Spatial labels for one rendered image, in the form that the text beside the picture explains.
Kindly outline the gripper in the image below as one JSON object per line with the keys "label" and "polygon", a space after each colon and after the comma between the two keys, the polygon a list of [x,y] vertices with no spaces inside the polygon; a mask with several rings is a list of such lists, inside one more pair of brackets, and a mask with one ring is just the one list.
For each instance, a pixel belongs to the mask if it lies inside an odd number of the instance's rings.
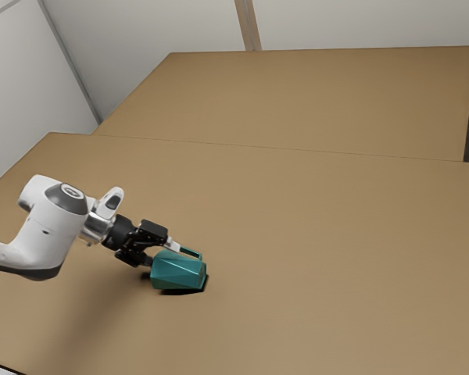
{"label": "gripper", "polygon": [[153,257],[143,252],[146,248],[159,246],[172,252],[181,250],[181,245],[172,239],[167,228],[149,220],[142,220],[136,227],[120,214],[115,216],[102,245],[115,251],[117,259],[132,267],[152,266]]}

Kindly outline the teal faceted mug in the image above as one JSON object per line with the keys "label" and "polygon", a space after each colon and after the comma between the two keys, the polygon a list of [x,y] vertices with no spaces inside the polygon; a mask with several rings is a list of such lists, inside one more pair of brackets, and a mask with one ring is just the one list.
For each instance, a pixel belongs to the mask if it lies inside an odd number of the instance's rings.
{"label": "teal faceted mug", "polygon": [[157,290],[199,291],[206,282],[206,263],[202,253],[189,248],[179,252],[163,249],[152,258],[150,281]]}

